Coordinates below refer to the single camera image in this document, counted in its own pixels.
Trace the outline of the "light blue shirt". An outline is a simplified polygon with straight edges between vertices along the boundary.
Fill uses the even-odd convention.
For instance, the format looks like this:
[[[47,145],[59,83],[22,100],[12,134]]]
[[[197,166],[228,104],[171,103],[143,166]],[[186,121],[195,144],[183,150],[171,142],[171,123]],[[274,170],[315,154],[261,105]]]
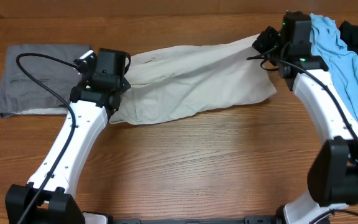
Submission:
[[[310,17],[311,53],[323,58],[338,95],[358,122],[358,55],[340,38],[334,20],[313,13]]]

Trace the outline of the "folded grey shorts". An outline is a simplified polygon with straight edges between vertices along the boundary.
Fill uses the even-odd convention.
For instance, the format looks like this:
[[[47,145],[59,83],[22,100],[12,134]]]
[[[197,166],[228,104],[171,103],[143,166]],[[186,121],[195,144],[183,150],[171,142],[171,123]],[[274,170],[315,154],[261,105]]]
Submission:
[[[73,63],[89,51],[89,45],[80,44],[19,44],[7,48],[5,69],[0,83],[0,117],[14,115],[59,115],[67,114],[63,103],[26,76],[16,64],[23,53],[48,55]],[[71,89],[81,80],[78,72],[53,60],[25,56],[20,59],[23,68],[40,83],[49,87],[66,101]]]

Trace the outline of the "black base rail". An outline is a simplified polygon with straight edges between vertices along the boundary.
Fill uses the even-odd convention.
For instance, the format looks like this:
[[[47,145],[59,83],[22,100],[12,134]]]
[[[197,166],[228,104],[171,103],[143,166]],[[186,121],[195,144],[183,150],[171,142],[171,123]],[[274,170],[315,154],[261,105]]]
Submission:
[[[244,218],[214,218],[214,219],[182,219],[182,220],[140,220],[140,219],[120,219],[113,220],[113,224],[276,224],[275,216],[251,215]]]

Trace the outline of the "beige cotton shorts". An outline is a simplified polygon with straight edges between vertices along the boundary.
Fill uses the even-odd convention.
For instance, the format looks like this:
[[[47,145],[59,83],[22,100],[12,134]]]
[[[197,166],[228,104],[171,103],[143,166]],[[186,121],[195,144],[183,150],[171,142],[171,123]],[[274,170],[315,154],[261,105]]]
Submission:
[[[260,68],[250,36],[228,44],[179,45],[132,56],[125,78],[131,87],[109,122],[157,124],[237,105],[276,93]]]

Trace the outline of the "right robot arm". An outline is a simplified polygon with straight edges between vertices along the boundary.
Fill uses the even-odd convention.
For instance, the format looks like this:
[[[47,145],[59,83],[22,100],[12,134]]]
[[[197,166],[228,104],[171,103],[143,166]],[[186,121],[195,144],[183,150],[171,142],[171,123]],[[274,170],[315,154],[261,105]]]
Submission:
[[[329,68],[311,54],[311,17],[287,11],[280,31],[267,27],[252,44],[271,62],[308,110],[323,146],[311,166],[308,189],[274,216],[246,216],[245,223],[329,223],[358,204],[358,123],[333,87]]]

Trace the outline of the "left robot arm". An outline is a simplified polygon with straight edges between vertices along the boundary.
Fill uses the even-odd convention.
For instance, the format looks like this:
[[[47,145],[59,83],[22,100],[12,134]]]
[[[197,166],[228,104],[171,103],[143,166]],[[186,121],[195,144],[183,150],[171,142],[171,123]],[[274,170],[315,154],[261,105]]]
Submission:
[[[83,212],[75,202],[81,171],[96,138],[118,111],[123,94],[130,89],[125,79],[131,55],[125,51],[87,51],[71,63],[82,76],[71,89],[70,99],[33,77],[16,63],[33,82],[51,93],[67,108],[65,122],[43,163],[25,185],[13,184],[5,197],[9,223],[112,223],[113,217]]]

